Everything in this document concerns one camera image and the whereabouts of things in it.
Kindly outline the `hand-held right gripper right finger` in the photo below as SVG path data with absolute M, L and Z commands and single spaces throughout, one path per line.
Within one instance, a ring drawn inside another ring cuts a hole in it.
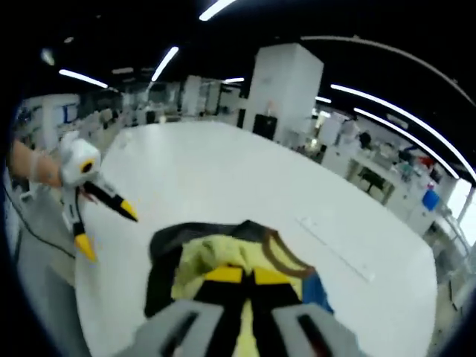
M 256 269 L 252 329 L 260 356 L 364 356 L 356 334 L 334 316 L 320 277 L 301 281 L 301 296 L 289 276 Z

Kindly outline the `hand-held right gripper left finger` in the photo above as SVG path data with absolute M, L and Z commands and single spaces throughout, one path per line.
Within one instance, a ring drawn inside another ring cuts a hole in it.
M 232 356 L 245 302 L 244 271 L 220 266 L 191 299 L 178 299 L 143 324 L 123 356 Z

